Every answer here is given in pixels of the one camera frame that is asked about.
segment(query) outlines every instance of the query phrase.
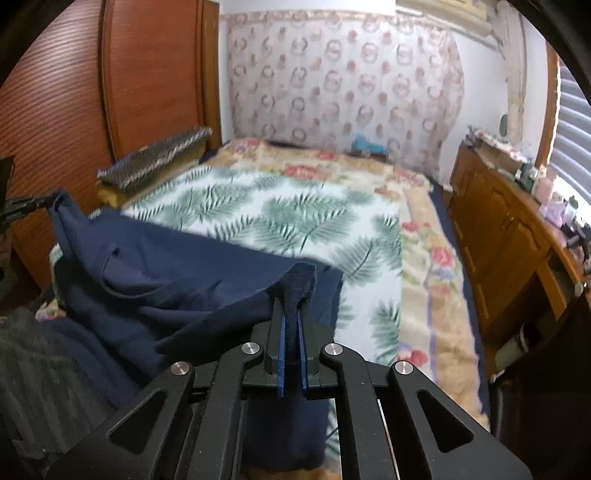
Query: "silver bolt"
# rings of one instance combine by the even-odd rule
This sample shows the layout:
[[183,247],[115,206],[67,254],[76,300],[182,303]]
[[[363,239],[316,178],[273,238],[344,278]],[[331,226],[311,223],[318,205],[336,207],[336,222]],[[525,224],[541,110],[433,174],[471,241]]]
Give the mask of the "silver bolt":
[[257,353],[261,347],[258,346],[258,343],[255,342],[246,342],[242,345],[242,351],[247,355],[254,355]]
[[343,347],[338,343],[329,343],[324,347],[324,351],[329,355],[340,355],[343,353]]
[[187,362],[176,362],[172,364],[170,370],[175,375],[184,375],[191,369],[191,366]]
[[413,365],[411,362],[407,362],[406,360],[402,360],[401,362],[396,362],[394,365],[396,371],[401,375],[408,375],[413,373]]

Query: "navy blue fabric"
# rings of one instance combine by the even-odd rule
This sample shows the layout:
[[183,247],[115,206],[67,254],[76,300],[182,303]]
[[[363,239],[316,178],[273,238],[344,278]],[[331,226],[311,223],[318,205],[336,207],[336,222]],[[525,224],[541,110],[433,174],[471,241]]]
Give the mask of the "navy blue fabric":
[[[460,246],[457,242],[456,235],[453,231],[452,221],[447,212],[447,206],[443,201],[443,189],[441,185],[432,182],[433,191],[430,193],[431,201],[435,205],[439,223],[443,228],[443,233],[447,240],[453,245],[457,252],[460,251]],[[491,415],[491,403],[488,396],[488,380],[486,378],[486,367],[484,364],[484,347],[482,346],[482,339],[480,337],[480,329],[478,327],[478,314],[476,312],[476,304],[474,303],[474,295],[472,293],[472,286],[468,280],[468,272],[466,266],[462,265],[464,273],[464,296],[468,305],[468,316],[470,318],[470,326],[472,327],[472,334],[474,335],[474,350],[478,355],[478,374],[480,376],[480,387],[478,388],[478,397],[482,403],[482,409],[489,417]]]
[[[342,283],[336,268],[174,231],[110,209],[89,220],[67,194],[50,216],[63,251],[56,283],[71,318],[45,324],[117,407],[173,362],[209,362],[245,341],[254,324],[271,318],[276,297],[285,308],[288,363],[295,362],[301,299],[309,298],[315,321],[335,326]],[[264,456],[256,454],[256,442],[245,445],[251,457],[275,471],[317,466],[327,403],[305,403],[297,395],[277,403],[262,424],[249,418],[255,431],[247,437],[275,437]],[[293,448],[281,447],[282,435],[292,438]]]

